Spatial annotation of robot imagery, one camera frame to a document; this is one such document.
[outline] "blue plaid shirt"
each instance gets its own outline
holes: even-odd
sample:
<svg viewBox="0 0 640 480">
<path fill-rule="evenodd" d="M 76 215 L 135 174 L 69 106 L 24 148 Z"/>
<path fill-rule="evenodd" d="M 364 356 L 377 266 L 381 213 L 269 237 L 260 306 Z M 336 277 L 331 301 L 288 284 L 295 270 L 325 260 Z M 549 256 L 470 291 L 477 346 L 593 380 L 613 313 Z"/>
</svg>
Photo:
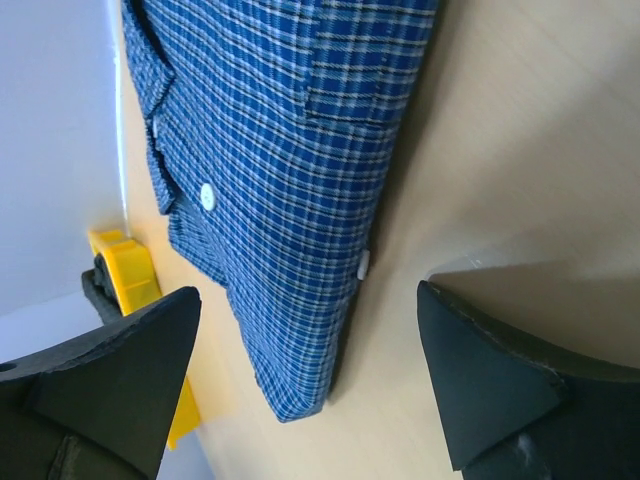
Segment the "blue plaid shirt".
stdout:
<svg viewBox="0 0 640 480">
<path fill-rule="evenodd" d="M 158 207 L 276 416 L 321 410 L 437 0 L 123 0 Z"/>
</svg>

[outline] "shirt pocket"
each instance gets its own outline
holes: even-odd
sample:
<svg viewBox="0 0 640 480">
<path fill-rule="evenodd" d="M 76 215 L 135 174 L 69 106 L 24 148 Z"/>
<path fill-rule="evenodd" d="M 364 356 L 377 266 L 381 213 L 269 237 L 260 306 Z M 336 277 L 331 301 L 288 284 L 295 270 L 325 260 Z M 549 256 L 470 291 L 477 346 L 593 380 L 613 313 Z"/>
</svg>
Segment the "shirt pocket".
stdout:
<svg viewBox="0 0 640 480">
<path fill-rule="evenodd" d="M 160 43 L 146 17 L 142 2 L 122 1 L 122 19 L 127 62 L 138 94 L 146 126 L 147 163 L 161 214 L 168 213 L 176 198 L 176 186 L 156 147 L 158 110 L 175 73 L 164 58 Z"/>
<path fill-rule="evenodd" d="M 307 117 L 374 125 L 399 121 L 437 1 L 322 4 L 306 90 Z"/>
</svg>

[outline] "yellow object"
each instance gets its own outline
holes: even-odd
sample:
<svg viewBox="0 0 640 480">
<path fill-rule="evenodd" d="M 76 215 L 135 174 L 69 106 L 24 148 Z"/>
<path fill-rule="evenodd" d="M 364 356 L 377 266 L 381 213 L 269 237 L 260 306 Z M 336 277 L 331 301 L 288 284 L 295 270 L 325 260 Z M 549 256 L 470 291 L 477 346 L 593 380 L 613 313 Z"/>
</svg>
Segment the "yellow object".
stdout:
<svg viewBox="0 0 640 480">
<path fill-rule="evenodd" d="M 123 315 L 129 315 L 162 297 L 149 251 L 120 230 L 89 232 L 94 255 L 102 254 Z M 180 438 L 200 425 L 200 412 L 184 379 L 180 399 L 173 416 L 167 446 L 176 448 Z"/>
</svg>

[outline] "shirt button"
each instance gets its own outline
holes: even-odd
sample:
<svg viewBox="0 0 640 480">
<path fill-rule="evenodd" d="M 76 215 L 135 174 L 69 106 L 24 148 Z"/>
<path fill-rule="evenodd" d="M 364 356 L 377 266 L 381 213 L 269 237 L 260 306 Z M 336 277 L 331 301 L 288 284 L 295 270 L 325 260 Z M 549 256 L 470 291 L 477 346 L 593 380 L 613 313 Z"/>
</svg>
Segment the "shirt button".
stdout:
<svg viewBox="0 0 640 480">
<path fill-rule="evenodd" d="M 216 195 L 213 193 L 211 184 L 205 183 L 200 189 L 200 202 L 204 209 L 208 212 L 216 206 Z"/>
<path fill-rule="evenodd" d="M 153 120 L 151 120 L 151 133 L 153 134 L 153 138 L 157 140 L 158 139 L 158 118 L 157 117 L 153 117 Z"/>
</svg>

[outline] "checkered fabric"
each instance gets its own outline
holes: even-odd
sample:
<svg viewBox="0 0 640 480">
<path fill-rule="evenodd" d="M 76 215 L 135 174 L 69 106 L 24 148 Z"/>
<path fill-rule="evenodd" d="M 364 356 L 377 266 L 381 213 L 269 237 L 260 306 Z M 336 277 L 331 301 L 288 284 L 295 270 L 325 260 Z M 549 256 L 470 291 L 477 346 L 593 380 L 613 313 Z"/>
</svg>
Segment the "checkered fabric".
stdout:
<svg viewBox="0 0 640 480">
<path fill-rule="evenodd" d="M 281 421 L 327 396 L 437 3 L 123 0 L 171 244 L 227 289 Z"/>
</svg>

